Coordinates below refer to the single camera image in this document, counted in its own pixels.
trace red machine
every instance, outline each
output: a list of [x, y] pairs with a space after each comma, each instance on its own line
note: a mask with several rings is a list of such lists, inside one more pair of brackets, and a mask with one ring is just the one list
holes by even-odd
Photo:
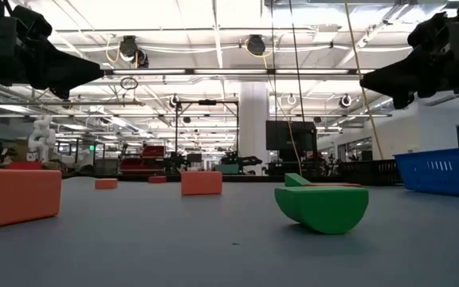
[[165, 170], [164, 146], [144, 145], [140, 154], [128, 154], [128, 145], [124, 144], [121, 153], [120, 172], [122, 175], [153, 175], [163, 173]]

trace gray carpet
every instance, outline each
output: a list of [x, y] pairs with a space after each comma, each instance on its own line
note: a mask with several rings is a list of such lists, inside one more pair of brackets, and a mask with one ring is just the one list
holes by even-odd
[[459, 286], [459, 198], [372, 188], [344, 236], [287, 219], [275, 183], [64, 181], [57, 218], [0, 228], [1, 287]]

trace white pillar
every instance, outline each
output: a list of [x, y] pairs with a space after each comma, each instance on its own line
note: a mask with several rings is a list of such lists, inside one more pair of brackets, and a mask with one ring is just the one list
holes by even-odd
[[[240, 156], [255, 155], [263, 163], [269, 161], [266, 150], [265, 122], [269, 118], [269, 91], [266, 82], [241, 83], [239, 99], [239, 140]], [[245, 167], [261, 175], [261, 166]]]

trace blue plastic crate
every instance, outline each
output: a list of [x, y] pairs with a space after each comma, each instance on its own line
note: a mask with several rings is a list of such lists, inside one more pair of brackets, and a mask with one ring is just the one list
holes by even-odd
[[459, 196], [459, 148], [394, 157], [406, 189]]

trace plastic basket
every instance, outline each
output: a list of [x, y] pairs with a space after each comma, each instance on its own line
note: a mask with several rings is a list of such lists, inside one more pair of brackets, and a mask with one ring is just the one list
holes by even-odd
[[339, 168], [347, 183], [391, 186], [402, 182], [394, 159], [341, 163]]
[[459, 148], [395, 158], [406, 189], [459, 196]]

